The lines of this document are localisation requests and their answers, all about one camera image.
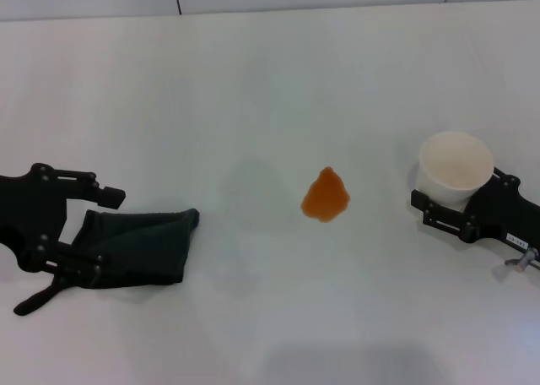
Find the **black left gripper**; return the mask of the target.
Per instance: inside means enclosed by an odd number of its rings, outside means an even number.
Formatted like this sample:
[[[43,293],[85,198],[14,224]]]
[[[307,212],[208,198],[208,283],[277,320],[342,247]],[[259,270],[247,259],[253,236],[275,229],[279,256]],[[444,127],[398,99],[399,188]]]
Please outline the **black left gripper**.
[[[57,288],[95,288],[102,275],[102,256],[90,256],[59,239],[67,219],[67,199],[78,199],[108,209],[119,209],[126,193],[100,187],[93,172],[54,170],[36,163],[18,177],[1,177],[1,243],[14,254],[24,271],[51,267]]]

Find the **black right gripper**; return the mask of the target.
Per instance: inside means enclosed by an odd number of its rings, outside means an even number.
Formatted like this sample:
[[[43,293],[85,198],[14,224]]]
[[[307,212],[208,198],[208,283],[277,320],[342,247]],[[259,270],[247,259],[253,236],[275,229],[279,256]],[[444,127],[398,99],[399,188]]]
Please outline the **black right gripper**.
[[[411,205],[421,211],[422,223],[474,243],[495,239],[516,250],[539,248],[539,206],[519,193],[521,180],[494,168],[497,182],[488,182],[473,194],[458,212],[412,190]]]

